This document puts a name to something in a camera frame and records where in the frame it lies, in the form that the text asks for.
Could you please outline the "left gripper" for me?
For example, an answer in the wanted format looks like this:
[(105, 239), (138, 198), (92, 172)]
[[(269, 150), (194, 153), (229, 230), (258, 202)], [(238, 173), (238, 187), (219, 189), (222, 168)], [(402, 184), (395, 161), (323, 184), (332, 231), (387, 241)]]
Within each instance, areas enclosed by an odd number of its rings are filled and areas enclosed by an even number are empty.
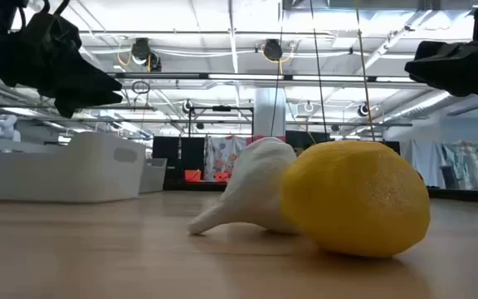
[[(0, 79), (5, 85), (33, 87), (44, 96), (56, 98), (57, 111), (67, 119), (78, 110), (123, 100), (112, 92), (119, 91), (122, 85), (78, 51), (27, 45), (20, 39), (20, 31), (0, 30)], [(93, 91), (72, 91), (70, 84)]]

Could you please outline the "yellow lemon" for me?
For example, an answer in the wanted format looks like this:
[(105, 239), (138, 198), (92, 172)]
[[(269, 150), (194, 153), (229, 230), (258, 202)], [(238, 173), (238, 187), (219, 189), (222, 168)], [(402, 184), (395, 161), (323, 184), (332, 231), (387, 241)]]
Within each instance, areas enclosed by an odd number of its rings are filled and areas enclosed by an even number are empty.
[(314, 145), (282, 177), (281, 211), (328, 252), (391, 257), (427, 235), (431, 203), (419, 173), (372, 141)]

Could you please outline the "large white garlic bulb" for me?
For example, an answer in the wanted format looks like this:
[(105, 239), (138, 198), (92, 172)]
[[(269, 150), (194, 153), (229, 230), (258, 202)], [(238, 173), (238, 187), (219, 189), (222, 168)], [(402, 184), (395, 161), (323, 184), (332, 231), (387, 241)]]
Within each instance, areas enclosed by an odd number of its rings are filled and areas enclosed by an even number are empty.
[(250, 223), (273, 233), (295, 234), (280, 210), (282, 176), (295, 160), (293, 148), (275, 137), (249, 144), (236, 160), (225, 191), (188, 225), (188, 232), (200, 235), (223, 224)]

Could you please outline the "white robot figure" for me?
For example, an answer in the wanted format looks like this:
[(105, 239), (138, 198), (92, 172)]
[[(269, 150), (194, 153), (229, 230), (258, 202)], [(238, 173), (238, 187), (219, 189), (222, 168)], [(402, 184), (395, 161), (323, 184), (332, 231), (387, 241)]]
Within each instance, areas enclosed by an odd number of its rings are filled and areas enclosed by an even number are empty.
[(21, 141), (21, 133), (16, 130), (15, 115), (0, 115), (0, 140)]

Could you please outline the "white plastic tray basket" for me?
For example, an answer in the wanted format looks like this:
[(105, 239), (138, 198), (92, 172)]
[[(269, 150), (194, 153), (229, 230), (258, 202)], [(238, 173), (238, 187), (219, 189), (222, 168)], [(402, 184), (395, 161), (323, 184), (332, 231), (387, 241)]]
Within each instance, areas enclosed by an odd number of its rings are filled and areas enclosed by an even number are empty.
[(139, 195), (145, 146), (83, 132), (46, 153), (0, 153), (0, 200), (104, 203)]

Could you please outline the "blue white hanging cloth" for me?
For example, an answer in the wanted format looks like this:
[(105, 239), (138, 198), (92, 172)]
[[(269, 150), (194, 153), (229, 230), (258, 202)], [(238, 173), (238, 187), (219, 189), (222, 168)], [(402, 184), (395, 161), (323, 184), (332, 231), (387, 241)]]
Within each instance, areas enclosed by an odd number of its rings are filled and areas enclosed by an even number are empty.
[(478, 190), (478, 141), (402, 141), (401, 156), (428, 187)]

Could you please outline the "black partition panel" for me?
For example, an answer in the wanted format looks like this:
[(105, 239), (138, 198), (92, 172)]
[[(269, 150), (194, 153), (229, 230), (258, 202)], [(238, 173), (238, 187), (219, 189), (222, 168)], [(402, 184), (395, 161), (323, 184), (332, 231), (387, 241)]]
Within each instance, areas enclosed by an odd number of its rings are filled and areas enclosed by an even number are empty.
[(205, 139), (198, 137), (156, 136), (153, 143), (152, 158), (167, 159), (164, 184), (187, 183), (184, 179), (186, 169), (205, 169)]

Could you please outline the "patterned hanging curtain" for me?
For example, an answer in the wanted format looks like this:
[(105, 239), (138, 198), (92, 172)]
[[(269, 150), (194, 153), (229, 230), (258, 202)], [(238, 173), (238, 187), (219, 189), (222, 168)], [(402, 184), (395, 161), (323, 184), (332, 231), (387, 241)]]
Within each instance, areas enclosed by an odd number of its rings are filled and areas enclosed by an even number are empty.
[(234, 164), (246, 148), (247, 138), (236, 135), (207, 137), (204, 179), (216, 182), (215, 173), (228, 172), (232, 176)]

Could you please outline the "long ceiling light bar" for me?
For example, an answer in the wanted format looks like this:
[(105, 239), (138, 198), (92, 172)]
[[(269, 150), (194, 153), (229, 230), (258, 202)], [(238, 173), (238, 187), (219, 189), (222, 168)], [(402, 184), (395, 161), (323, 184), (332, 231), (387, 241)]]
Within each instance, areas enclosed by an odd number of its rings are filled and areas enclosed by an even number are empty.
[(247, 73), (192, 73), (192, 72), (109, 72), (116, 79), (157, 79), (157, 80), (220, 80), (220, 81), (336, 81), (372, 83), (409, 83), (415, 81), (405, 76), (318, 76), (318, 75), (273, 75)]

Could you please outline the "white building pillar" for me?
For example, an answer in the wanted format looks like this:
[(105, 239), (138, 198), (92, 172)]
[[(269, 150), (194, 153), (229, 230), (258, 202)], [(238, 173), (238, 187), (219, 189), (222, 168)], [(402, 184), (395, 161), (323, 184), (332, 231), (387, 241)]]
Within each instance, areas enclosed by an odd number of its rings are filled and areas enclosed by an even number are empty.
[(254, 96), (255, 137), (285, 137), (286, 98), (282, 88), (259, 88)]

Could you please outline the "black gantry frame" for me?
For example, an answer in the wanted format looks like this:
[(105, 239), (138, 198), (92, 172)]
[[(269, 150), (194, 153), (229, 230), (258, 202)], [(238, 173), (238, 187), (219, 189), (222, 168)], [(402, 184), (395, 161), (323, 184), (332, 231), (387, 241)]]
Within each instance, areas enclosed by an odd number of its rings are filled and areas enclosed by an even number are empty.
[[(198, 120), (198, 117), (202, 115), (206, 110), (216, 112), (232, 112), (238, 113), (239, 120)], [(192, 128), (194, 123), (218, 123), (218, 124), (235, 124), (241, 125), (246, 122), (251, 126), (251, 137), (254, 137), (254, 108), (253, 107), (239, 107), (229, 105), (214, 105), (211, 107), (190, 106), (188, 107), (188, 136), (192, 135)]]

